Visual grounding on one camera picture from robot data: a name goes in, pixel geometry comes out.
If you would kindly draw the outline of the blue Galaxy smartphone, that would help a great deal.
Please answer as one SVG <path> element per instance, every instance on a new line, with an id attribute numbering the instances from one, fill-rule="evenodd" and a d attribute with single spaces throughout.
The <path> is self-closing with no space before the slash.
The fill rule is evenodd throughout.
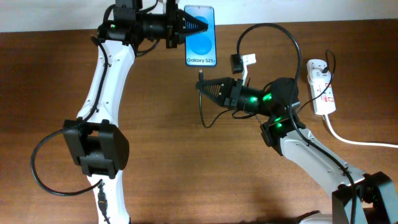
<path id="1" fill-rule="evenodd" d="M 214 9 L 211 6 L 186 5 L 184 11 L 208 24 L 206 31 L 190 35 L 186 38 L 186 65 L 189 67 L 215 67 L 217 56 Z"/>

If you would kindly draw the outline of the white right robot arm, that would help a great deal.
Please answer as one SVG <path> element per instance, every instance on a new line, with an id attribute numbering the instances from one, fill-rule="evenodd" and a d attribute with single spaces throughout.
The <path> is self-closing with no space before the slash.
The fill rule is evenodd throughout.
<path id="1" fill-rule="evenodd" d="M 331 197 L 330 214 L 315 210 L 295 223 L 397 223 L 392 180 L 383 172 L 365 173 L 315 138 L 294 111 L 300 102 L 293 78 L 278 78 L 262 90 L 230 77 L 200 79 L 196 88 L 218 106 L 267 116 L 261 124 L 265 144 L 301 167 Z"/>

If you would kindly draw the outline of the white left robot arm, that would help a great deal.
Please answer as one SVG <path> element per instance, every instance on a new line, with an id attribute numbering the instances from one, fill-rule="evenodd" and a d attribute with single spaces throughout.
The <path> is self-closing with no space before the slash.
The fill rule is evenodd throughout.
<path id="1" fill-rule="evenodd" d="M 130 223 L 124 203 L 123 170 L 129 142 L 119 129 L 119 107 L 127 75 L 144 39 L 165 40 L 168 49 L 208 24 L 167 1 L 161 14 L 142 1 L 116 0 L 104 12 L 92 41 L 98 61 L 86 100 L 76 119 L 65 120 L 63 134 L 74 163 L 87 176 L 95 196 L 99 223 Z"/>

